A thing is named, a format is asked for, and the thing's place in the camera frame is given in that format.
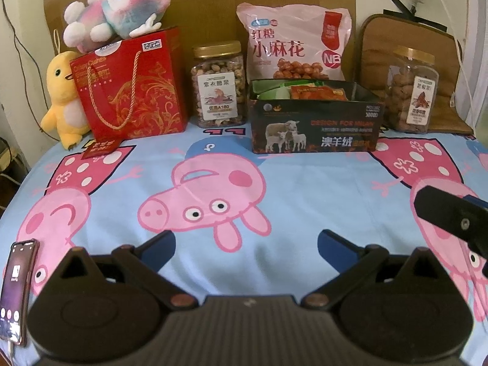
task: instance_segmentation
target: jar label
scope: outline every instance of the jar label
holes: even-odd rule
[[[416,76],[408,109],[407,124],[427,125],[434,100],[435,81]]]
[[[205,121],[238,116],[234,72],[199,75],[198,90]]]

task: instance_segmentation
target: pig face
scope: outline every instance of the pig face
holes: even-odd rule
[[[232,223],[236,218],[257,234],[270,233],[268,220],[256,207],[263,199],[265,181],[249,160],[234,154],[199,155],[179,163],[172,182],[173,188],[153,195],[139,208],[138,219],[145,229],[159,233],[214,227],[218,246],[229,252],[242,244]]]
[[[43,196],[25,217],[16,241],[35,238],[41,243],[32,275],[31,287],[36,296],[73,248],[71,238],[85,224],[90,208],[85,191],[64,187]]]
[[[486,260],[470,251],[464,241],[417,216],[413,206],[415,197],[422,188],[428,185],[460,198],[467,195],[476,196],[476,194],[464,184],[447,179],[421,179],[412,187],[411,208],[415,221],[419,225],[429,248],[442,265],[450,271],[452,280],[466,301],[468,301],[470,292],[468,282],[473,283],[474,316],[477,321],[482,321],[488,314],[488,293],[486,292],[488,280],[482,274]]]

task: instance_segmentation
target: red gift bag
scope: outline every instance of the red gift bag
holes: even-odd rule
[[[185,130],[178,28],[116,42],[73,60],[71,68],[96,140]]]

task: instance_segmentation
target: gold jar lid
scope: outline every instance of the gold jar lid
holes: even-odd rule
[[[393,51],[394,54],[407,57],[409,59],[420,60],[421,62],[428,63],[429,65],[435,64],[435,56],[430,53],[414,50],[413,48],[407,48],[402,45],[397,46]]]
[[[210,57],[219,57],[225,55],[235,55],[241,52],[241,43],[234,41],[221,41],[210,44],[200,45],[193,48],[193,54],[196,58],[207,59]]]

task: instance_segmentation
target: white cable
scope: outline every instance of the white cable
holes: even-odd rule
[[[16,185],[20,186],[20,183],[14,180],[13,178],[11,178],[10,176],[8,176],[8,174],[0,173],[0,176],[3,176],[4,178],[9,179],[12,183],[15,183]]]
[[[452,35],[454,36],[454,43],[456,44],[456,53],[458,56],[458,61],[459,61],[459,66],[461,68],[461,72],[463,73],[464,80],[466,81],[466,89],[468,91],[468,96],[469,96],[469,109],[471,112],[471,127],[474,130],[475,122],[474,122],[474,108],[473,108],[473,95],[471,94],[471,90],[469,89],[469,81],[468,81],[468,76],[466,75],[466,72],[464,70],[464,64],[461,60],[461,52],[459,51],[459,44],[458,44],[458,38],[456,37],[456,31],[454,30],[454,22],[452,20],[451,14],[449,13],[449,10],[447,9],[446,2],[444,0],[441,0],[441,4],[444,7],[444,11],[446,11],[447,14],[447,19],[449,19],[449,24],[451,25],[451,30],[452,30]]]
[[[7,352],[8,352],[8,357],[10,358],[10,363],[14,364],[14,343],[9,340],[7,345],[8,345]]]

